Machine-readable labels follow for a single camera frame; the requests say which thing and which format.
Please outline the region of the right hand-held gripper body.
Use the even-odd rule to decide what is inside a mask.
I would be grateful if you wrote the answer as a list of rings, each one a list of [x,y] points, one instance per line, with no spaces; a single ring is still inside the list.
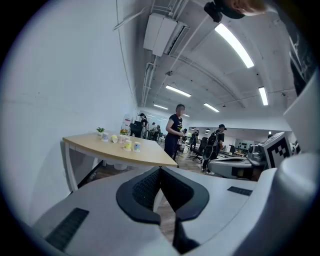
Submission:
[[[247,159],[251,163],[249,180],[258,180],[263,171],[278,168],[281,162],[292,155],[285,132],[279,132],[267,140],[249,147]]]

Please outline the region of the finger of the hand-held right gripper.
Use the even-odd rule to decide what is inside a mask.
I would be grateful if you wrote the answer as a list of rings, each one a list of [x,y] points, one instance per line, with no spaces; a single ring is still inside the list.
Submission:
[[[228,179],[251,179],[253,166],[246,158],[219,158],[207,164],[209,171]]]

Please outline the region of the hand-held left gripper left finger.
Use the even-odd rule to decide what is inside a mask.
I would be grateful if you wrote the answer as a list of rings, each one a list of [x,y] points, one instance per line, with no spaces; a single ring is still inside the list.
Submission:
[[[120,185],[148,171],[135,169],[92,181],[47,210],[33,225],[43,238],[75,208],[89,214],[65,249],[70,256],[174,256],[156,224],[130,219],[118,206]]]

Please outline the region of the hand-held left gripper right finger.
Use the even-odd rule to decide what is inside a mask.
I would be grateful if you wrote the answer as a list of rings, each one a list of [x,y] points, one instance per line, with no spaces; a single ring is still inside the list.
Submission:
[[[182,201],[175,234],[183,254],[235,254],[258,221],[258,187],[227,179],[162,167],[161,185]]]

